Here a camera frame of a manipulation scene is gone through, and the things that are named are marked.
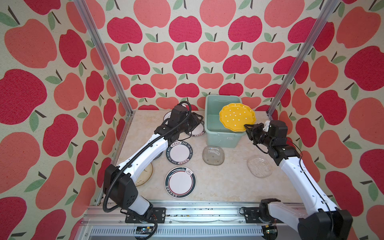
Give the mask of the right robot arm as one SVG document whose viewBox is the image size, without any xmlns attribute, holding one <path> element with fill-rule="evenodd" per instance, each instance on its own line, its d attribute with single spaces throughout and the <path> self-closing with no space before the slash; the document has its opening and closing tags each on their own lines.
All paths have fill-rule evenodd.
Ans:
<svg viewBox="0 0 384 240">
<path fill-rule="evenodd" d="M 305 207 L 299 211 L 278 199 L 264 199 L 258 210 L 260 220 L 265 224 L 279 220 L 298 232 L 302 240 L 346 240 L 352 228 L 352 215 L 330 200 L 309 173 L 297 149 L 288 145 L 285 122 L 246 124 L 245 129 L 256 147 L 267 147 L 266 153 L 288 176 Z"/>
</svg>

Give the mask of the yellow dotted scalloped plate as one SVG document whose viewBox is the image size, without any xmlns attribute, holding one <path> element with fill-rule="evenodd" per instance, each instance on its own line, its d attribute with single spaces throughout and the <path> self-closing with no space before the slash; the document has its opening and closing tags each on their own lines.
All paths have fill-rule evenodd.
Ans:
<svg viewBox="0 0 384 240">
<path fill-rule="evenodd" d="M 232 132 L 245 132 L 245 125 L 254 125 L 257 118 L 255 112 L 247 105 L 231 103 L 219 112 L 222 125 Z"/>
</svg>

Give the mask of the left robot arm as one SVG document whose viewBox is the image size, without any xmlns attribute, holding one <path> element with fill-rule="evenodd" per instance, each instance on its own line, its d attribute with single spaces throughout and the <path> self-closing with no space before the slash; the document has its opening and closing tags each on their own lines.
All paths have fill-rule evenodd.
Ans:
<svg viewBox="0 0 384 240">
<path fill-rule="evenodd" d="M 164 120 L 151 138 L 135 154 L 123 163 L 109 165 L 105 170 L 103 211 L 110 213 L 116 209 L 126 210 L 144 220 L 151 217 L 153 205 L 139 195 L 135 185 L 144 169 L 179 139 L 181 133 L 192 132 L 204 117 L 192 111 L 187 101 L 177 104 L 171 116 Z"/>
</svg>

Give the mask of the white plate dark red-green rim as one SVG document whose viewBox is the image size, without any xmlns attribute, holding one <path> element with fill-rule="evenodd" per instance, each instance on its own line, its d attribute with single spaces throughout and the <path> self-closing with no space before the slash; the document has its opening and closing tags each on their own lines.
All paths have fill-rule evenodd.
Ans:
<svg viewBox="0 0 384 240">
<path fill-rule="evenodd" d="M 196 187 L 194 172 L 186 167 L 172 169 L 165 178 L 165 189 L 173 198 L 186 198 L 192 194 Z"/>
</svg>

